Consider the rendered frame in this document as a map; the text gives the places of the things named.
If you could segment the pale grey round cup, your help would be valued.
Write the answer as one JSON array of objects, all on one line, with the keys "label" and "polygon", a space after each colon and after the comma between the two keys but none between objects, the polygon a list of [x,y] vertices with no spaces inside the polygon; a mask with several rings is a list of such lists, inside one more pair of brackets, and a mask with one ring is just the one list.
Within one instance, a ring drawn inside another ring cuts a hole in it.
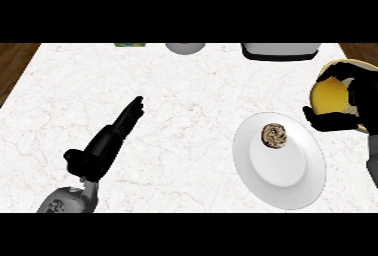
[{"label": "pale grey round cup", "polygon": [[178,55],[190,55],[199,52],[205,46],[203,43],[166,43],[168,50]]}]

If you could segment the white plate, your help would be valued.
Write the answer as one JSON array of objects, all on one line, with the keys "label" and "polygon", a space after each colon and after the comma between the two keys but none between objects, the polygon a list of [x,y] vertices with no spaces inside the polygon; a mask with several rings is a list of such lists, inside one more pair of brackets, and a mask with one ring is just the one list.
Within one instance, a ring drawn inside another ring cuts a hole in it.
[{"label": "white plate", "polygon": [[[262,143],[262,128],[273,123],[286,133],[278,149]],[[309,132],[290,117],[274,112],[247,117],[234,133],[231,152],[239,177],[261,201],[284,210],[315,201],[326,183],[324,157]]]}]

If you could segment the brown speckled round food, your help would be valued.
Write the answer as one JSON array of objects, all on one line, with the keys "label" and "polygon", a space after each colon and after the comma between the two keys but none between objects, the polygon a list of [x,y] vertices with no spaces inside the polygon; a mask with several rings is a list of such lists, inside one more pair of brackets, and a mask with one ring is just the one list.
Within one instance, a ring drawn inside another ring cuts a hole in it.
[{"label": "brown speckled round food", "polygon": [[280,149],[286,145],[286,131],[284,127],[277,123],[270,123],[261,130],[262,144],[273,149]]}]

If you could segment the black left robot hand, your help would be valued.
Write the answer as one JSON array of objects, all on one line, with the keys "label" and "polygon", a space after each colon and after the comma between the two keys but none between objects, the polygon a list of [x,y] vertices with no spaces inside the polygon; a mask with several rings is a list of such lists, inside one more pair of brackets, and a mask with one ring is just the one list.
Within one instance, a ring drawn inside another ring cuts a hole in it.
[{"label": "black left robot hand", "polygon": [[85,149],[69,149],[63,154],[67,172],[89,182],[97,182],[110,168],[122,142],[143,115],[141,100],[141,96],[134,98],[115,122],[97,132]]}]

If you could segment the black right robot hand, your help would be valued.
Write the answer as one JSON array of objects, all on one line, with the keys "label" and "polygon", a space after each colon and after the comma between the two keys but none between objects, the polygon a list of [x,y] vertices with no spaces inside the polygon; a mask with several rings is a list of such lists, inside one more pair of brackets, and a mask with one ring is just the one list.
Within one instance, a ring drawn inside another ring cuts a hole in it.
[{"label": "black right robot hand", "polygon": [[363,125],[368,135],[378,135],[378,72],[337,62],[324,70],[315,81],[321,82],[329,77],[339,81],[351,78],[346,88],[348,103],[357,107],[358,116],[339,112],[317,115],[312,109],[304,106],[302,112],[311,127],[320,132],[329,132],[352,130]]}]

